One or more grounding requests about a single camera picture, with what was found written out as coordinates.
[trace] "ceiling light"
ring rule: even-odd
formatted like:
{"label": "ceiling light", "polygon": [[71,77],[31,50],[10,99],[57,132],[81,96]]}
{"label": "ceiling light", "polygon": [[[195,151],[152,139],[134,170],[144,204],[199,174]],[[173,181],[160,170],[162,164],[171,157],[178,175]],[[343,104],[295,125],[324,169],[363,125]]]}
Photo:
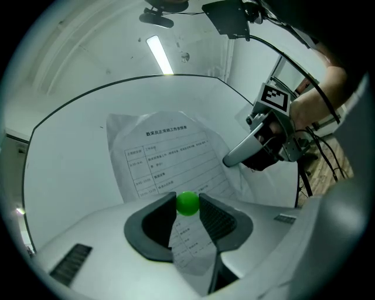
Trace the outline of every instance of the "ceiling light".
{"label": "ceiling light", "polygon": [[152,54],[155,56],[160,69],[162,69],[163,74],[173,74],[171,65],[169,64],[168,58],[165,55],[159,37],[157,35],[150,37],[147,39],[147,44],[150,47]]}
{"label": "ceiling light", "polygon": [[25,214],[25,210],[24,210],[24,209],[16,208],[16,211],[17,211],[19,214]]}

